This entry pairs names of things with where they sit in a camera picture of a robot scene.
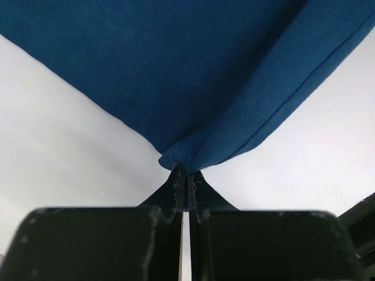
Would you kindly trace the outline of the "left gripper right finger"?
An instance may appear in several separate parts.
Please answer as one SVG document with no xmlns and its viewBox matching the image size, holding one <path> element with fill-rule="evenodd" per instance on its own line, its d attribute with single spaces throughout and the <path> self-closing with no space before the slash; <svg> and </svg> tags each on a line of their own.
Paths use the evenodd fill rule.
<svg viewBox="0 0 375 281">
<path fill-rule="evenodd" d="M 188 177 L 193 280 L 361 280 L 346 228 L 325 211 L 241 211 Z"/>
</svg>

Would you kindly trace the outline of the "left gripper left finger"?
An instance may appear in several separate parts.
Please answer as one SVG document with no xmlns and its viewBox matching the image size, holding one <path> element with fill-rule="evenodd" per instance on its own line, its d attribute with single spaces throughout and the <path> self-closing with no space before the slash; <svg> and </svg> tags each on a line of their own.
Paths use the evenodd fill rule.
<svg viewBox="0 0 375 281">
<path fill-rule="evenodd" d="M 136 207 L 38 208 L 21 222 L 2 280 L 180 280 L 185 171 Z"/>
</svg>

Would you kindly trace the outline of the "navy blue t shirt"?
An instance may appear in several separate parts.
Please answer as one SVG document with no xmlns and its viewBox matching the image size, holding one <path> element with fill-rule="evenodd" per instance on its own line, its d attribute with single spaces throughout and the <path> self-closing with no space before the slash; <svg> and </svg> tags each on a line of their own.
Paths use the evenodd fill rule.
<svg viewBox="0 0 375 281">
<path fill-rule="evenodd" d="M 1 2 L 2 36 L 188 173 L 256 148 L 373 28 L 373 1 Z"/>
</svg>

